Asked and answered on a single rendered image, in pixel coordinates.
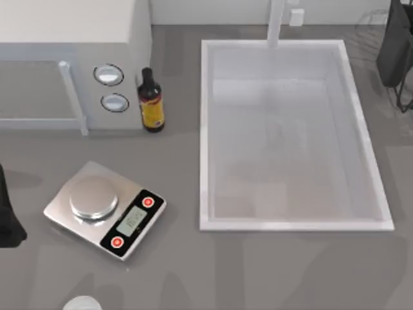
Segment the black chair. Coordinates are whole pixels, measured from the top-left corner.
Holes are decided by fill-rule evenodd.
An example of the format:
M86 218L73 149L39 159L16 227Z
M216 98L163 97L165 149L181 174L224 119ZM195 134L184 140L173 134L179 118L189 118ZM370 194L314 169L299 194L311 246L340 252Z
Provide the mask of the black chair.
M413 0L390 0L390 7L376 66L384 87L394 90L396 106L406 113L413 110L413 98L402 104L402 93L413 69Z

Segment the white round object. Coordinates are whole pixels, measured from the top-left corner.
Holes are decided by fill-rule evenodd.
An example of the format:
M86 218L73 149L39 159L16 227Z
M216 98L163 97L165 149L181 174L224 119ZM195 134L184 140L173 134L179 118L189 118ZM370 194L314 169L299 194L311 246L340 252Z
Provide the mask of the white round object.
M62 310L103 310L103 308L94 297L83 295L70 299Z

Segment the white sink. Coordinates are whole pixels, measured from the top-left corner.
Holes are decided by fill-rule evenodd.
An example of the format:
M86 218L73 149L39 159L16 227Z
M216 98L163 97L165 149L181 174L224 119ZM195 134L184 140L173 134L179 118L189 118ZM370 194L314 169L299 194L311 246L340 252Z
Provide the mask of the white sink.
M202 231L393 231L339 39L201 43Z

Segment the white tall tap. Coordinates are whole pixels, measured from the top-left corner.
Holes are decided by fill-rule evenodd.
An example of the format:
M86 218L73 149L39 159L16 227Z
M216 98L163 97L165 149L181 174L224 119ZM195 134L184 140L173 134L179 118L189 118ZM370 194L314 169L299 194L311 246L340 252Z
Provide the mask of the white tall tap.
M267 47L276 48L279 41L285 3L296 6L300 0L270 0L270 11L267 29Z

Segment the pale microwave oven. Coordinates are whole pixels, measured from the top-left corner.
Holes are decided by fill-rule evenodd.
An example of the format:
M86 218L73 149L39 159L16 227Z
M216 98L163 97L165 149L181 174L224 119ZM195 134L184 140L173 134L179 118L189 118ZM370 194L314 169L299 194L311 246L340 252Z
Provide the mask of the pale microwave oven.
M67 61L88 131L140 130L137 95L150 64L149 0L0 0L0 130L79 130L58 62ZM113 87L95 67L124 74ZM113 113L101 97L118 93L129 108Z

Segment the dark sauce bottle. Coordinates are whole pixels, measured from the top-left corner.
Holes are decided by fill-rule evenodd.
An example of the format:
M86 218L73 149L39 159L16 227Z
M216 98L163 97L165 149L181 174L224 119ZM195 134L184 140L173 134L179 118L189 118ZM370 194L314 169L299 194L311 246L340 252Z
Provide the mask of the dark sauce bottle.
M159 132L165 126L165 113L161 86L154 79L153 70L145 67L141 71L142 83L137 88L141 121L149 132Z

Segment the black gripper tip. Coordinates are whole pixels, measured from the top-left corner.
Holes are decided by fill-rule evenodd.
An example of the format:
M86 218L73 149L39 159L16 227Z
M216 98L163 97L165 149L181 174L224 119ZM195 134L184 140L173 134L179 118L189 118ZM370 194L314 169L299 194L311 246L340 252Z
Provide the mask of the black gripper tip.
M27 232L13 210L5 172L0 164L0 249L17 248L27 239Z

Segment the microwave knob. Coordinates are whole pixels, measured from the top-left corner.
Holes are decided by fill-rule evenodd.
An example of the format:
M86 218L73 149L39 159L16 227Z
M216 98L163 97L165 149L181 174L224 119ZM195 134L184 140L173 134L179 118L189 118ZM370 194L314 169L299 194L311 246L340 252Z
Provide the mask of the microwave knob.
M101 106L113 113L122 113L129 108L129 100L121 94L112 93L101 97Z
M123 71L112 64L95 67L93 76L98 83L109 87L120 84L124 79Z

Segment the silver kitchen scale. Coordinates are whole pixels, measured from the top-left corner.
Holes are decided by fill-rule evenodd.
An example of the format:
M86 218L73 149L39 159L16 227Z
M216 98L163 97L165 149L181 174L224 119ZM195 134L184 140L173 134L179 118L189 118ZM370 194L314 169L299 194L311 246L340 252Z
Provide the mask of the silver kitchen scale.
M43 214L80 239L126 261L166 207L160 195L89 161L61 187Z

